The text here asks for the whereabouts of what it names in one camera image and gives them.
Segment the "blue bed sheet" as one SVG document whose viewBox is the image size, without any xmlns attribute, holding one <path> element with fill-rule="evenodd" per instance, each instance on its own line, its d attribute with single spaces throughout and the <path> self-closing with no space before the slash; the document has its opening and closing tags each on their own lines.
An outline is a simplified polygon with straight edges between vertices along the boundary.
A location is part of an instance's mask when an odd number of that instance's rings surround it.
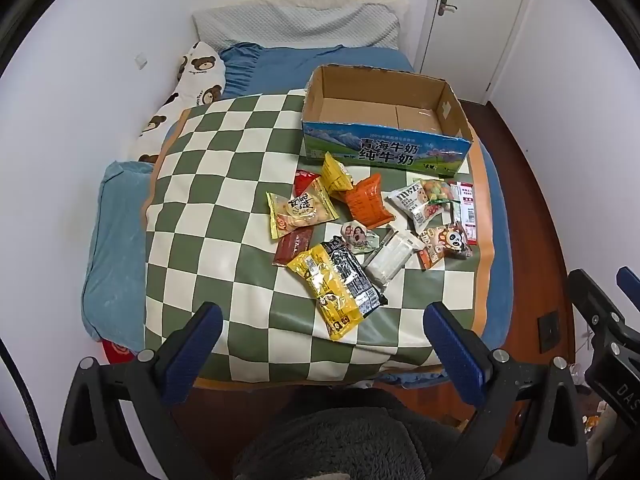
<svg viewBox="0 0 640 480">
<path fill-rule="evenodd" d="M 405 57 L 394 50 L 267 49 L 256 44 L 239 44 L 222 56 L 227 66 L 230 90 L 221 101 L 304 91 L 311 72 L 331 62 L 371 61 L 382 67 L 404 67 Z M 148 348 L 144 342 L 146 243 L 144 204 L 150 198 L 153 170 L 146 162 L 113 162 L 105 170 L 99 192 L 99 209 L 90 245 L 90 258 L 81 316 L 86 330 L 96 339 L 113 341 L 131 351 Z M 497 169 L 483 145 L 477 145 L 457 178 L 472 183 L 475 208 L 480 196 L 490 195 L 490 209 L 496 260 L 488 288 L 488 323 L 477 333 L 486 346 L 500 347 L 512 318 L 513 271 L 506 205 Z M 434 370 L 404 370 L 381 373 L 402 382 L 432 382 Z"/>
</svg>

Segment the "orange chip bag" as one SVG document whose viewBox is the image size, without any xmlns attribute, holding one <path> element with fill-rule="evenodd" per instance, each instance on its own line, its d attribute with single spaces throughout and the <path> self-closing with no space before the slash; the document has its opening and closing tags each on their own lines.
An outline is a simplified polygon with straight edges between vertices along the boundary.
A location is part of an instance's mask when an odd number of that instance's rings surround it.
<svg viewBox="0 0 640 480">
<path fill-rule="evenodd" d="M 345 192 L 344 199 L 352 218 L 369 230 L 395 220 L 395 216 L 383 204 L 379 174 L 371 174 L 367 179 L 358 182 L 351 190 Z"/>
</svg>

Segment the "colourful candy ball bag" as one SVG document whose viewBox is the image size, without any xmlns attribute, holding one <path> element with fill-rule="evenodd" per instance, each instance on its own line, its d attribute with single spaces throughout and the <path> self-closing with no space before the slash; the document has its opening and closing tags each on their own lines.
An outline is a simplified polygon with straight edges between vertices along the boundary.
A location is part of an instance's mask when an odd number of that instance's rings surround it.
<svg viewBox="0 0 640 480">
<path fill-rule="evenodd" d="M 424 203 L 436 205 L 451 203 L 457 200 L 454 189 L 446 181 L 428 179 L 420 180 L 419 184 L 419 194 Z"/>
</svg>

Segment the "dark red sauce packet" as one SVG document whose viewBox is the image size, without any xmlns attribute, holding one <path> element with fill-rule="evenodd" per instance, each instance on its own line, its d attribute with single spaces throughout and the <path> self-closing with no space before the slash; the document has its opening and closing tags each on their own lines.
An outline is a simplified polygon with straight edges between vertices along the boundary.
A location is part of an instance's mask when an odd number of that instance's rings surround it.
<svg viewBox="0 0 640 480">
<path fill-rule="evenodd" d="M 311 242 L 314 228 L 306 226 L 286 234 L 279 240 L 272 264 L 274 266 L 287 266 L 300 252 L 306 252 Z"/>
</svg>

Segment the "floor socket plate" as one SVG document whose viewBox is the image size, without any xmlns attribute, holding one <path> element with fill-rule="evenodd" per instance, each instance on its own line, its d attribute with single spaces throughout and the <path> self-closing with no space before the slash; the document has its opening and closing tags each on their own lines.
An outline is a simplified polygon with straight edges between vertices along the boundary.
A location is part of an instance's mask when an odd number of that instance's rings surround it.
<svg viewBox="0 0 640 480">
<path fill-rule="evenodd" d="M 560 319 L 557 310 L 548 312 L 537 318 L 539 353 L 546 353 L 555 348 L 561 341 Z"/>
</svg>

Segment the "red white strip packet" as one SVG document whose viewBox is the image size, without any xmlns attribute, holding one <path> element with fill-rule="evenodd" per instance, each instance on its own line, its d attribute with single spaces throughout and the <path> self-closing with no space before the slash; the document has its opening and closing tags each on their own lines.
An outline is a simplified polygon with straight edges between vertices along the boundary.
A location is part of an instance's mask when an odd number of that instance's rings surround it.
<svg viewBox="0 0 640 480">
<path fill-rule="evenodd" d="M 465 230 L 470 245 L 477 244 L 474 188 L 472 183 L 457 182 L 454 185 L 458 200 L 452 203 L 452 218 Z"/>
</svg>

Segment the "small cartoon face packet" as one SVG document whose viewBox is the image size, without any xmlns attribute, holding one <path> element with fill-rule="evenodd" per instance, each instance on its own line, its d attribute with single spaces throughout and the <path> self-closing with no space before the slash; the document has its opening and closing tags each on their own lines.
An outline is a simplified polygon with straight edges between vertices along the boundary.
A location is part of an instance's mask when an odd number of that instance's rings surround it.
<svg viewBox="0 0 640 480">
<path fill-rule="evenodd" d="M 380 247 L 378 234 L 370 231 L 357 220 L 346 222 L 341 226 L 341 237 L 354 255 L 367 255 Z"/>
</svg>

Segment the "yellow panda snack bag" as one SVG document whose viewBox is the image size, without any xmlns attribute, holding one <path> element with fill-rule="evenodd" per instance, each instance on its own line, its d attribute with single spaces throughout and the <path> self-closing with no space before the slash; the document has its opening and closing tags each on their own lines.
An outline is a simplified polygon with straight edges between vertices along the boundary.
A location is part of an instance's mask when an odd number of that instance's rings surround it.
<svg viewBox="0 0 640 480">
<path fill-rule="evenodd" d="M 324 154 L 320 180 L 329 196 L 342 203 L 346 202 L 346 194 L 354 188 L 352 176 L 329 152 Z"/>
</svg>

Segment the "orange panda snack bag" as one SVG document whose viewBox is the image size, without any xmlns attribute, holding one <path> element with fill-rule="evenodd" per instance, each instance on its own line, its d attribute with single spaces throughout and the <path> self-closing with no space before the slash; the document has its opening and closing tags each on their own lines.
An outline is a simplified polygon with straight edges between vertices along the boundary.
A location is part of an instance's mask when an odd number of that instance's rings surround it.
<svg viewBox="0 0 640 480">
<path fill-rule="evenodd" d="M 472 256 L 471 245 L 460 222 L 427 228 L 419 234 L 419 240 L 424 244 L 418 252 L 423 270 L 431 269 L 443 258 L 466 259 Z"/>
</svg>

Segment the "wall switch plate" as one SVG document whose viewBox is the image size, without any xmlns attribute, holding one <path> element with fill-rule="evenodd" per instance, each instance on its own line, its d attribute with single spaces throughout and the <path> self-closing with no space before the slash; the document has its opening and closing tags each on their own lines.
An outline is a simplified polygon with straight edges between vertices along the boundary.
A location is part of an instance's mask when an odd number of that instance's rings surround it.
<svg viewBox="0 0 640 480">
<path fill-rule="evenodd" d="M 148 59 L 146 58 L 144 53 L 139 53 L 134 58 L 134 62 L 136 62 L 139 70 L 143 70 L 145 68 L 146 64 L 148 64 Z"/>
</svg>

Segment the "white cookie packet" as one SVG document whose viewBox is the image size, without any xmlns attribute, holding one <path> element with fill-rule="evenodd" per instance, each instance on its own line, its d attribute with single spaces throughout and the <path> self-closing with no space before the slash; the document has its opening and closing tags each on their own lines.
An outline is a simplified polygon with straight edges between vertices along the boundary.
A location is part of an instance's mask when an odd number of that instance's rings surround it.
<svg viewBox="0 0 640 480">
<path fill-rule="evenodd" d="M 430 203 L 421 181 L 413 182 L 404 188 L 390 192 L 387 199 L 408 216 L 412 221 L 416 234 L 422 233 L 427 228 L 432 214 Z"/>
</svg>

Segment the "yellow egg cake bag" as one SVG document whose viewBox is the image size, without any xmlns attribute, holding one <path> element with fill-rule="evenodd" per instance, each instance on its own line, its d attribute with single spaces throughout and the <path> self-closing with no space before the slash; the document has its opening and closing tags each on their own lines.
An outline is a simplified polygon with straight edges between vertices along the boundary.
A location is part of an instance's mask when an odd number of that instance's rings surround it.
<svg viewBox="0 0 640 480">
<path fill-rule="evenodd" d="M 338 218 L 329 193 L 319 178 L 314 179 L 299 196 L 285 198 L 266 193 L 269 207 L 269 231 L 273 240 L 297 229 L 318 226 Z"/>
</svg>

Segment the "yellow black snack bag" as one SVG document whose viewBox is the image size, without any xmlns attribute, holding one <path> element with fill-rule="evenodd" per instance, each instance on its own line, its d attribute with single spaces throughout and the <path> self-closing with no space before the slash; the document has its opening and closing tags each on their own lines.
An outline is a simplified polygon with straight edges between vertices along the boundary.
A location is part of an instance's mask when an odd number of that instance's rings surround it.
<svg viewBox="0 0 640 480">
<path fill-rule="evenodd" d="M 306 282 L 331 340 L 388 304 L 340 236 L 300 252 L 286 267 Z"/>
</svg>

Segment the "white wafer packet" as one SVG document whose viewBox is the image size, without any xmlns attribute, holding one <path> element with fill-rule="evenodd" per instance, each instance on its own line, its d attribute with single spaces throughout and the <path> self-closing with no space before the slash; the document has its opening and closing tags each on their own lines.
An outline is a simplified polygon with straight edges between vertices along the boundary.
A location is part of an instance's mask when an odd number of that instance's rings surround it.
<svg viewBox="0 0 640 480">
<path fill-rule="evenodd" d="M 375 254 L 367 258 L 364 272 L 379 288 L 385 288 L 409 258 L 425 248 L 419 237 L 408 231 L 391 229 L 382 240 Z"/>
</svg>

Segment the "red small snack packet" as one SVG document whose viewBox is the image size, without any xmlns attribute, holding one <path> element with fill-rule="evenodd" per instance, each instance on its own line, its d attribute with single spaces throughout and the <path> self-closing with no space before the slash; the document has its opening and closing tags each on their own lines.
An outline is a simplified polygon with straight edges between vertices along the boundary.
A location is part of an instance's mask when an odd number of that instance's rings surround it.
<svg viewBox="0 0 640 480">
<path fill-rule="evenodd" d="M 297 169 L 294 178 L 293 196 L 301 196 L 314 180 L 317 180 L 320 174 L 308 170 Z"/>
</svg>

